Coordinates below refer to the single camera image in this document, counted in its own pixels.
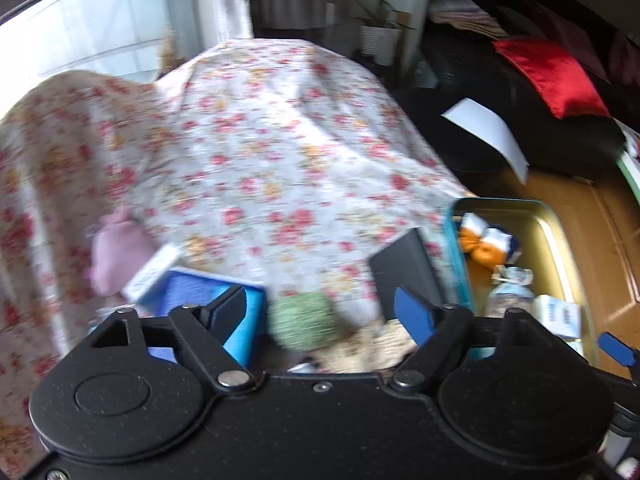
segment white paper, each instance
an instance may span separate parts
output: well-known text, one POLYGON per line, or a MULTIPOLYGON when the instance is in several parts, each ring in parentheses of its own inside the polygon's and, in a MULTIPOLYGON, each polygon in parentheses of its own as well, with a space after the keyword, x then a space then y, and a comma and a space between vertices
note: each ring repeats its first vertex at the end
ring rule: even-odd
POLYGON ((500 116, 473 99, 464 98, 442 116, 493 146, 507 160, 521 184, 527 181, 529 163, 500 116))

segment green yarn ball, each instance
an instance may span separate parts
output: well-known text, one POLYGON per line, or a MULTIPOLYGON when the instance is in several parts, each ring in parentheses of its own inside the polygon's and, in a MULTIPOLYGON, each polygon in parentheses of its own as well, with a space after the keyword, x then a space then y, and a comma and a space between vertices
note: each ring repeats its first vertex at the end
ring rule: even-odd
POLYGON ((269 306, 269 332, 291 351, 311 351, 335 341, 338 322, 332 302, 320 292, 282 298, 269 306))

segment pink flower pattern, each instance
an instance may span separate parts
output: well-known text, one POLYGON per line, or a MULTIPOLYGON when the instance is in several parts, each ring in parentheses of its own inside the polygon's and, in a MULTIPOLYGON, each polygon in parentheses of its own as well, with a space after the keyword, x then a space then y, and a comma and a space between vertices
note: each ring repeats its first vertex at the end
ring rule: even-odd
POLYGON ((291 40, 222 43, 151 85, 53 76, 0 120, 6 182, 0 468, 12 476, 43 453, 24 399, 104 306, 85 278, 86 233, 114 206, 192 265, 263 280, 273 300, 322 290, 363 326, 380 314, 366 261, 408 228, 423 227, 450 284, 440 226, 465 193, 371 73, 291 40))

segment wooden floor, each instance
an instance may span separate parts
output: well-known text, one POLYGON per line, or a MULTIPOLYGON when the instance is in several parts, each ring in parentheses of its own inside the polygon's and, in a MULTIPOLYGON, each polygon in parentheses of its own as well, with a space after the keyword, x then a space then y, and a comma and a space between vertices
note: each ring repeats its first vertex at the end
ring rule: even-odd
MULTIPOLYGON (((617 168, 597 182, 532 170, 521 186, 508 170, 459 175, 479 196, 530 198, 553 208, 574 252, 596 334, 640 348, 640 206, 617 168)), ((628 377, 600 352, 600 368, 628 377)))

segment blue tab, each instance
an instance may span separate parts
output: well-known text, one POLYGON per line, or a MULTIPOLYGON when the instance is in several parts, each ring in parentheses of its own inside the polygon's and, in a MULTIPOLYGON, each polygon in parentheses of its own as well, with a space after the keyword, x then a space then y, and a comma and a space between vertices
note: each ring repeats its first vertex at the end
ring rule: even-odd
POLYGON ((631 368, 636 364, 636 356, 633 349, 625 345, 620 339, 612 336, 609 332, 600 334, 598 346, 604 353, 615 359, 615 361, 622 366, 631 368))
POLYGON ((427 307, 403 288, 396 288, 394 310, 398 321, 418 346, 422 346, 435 331, 433 317, 427 307))

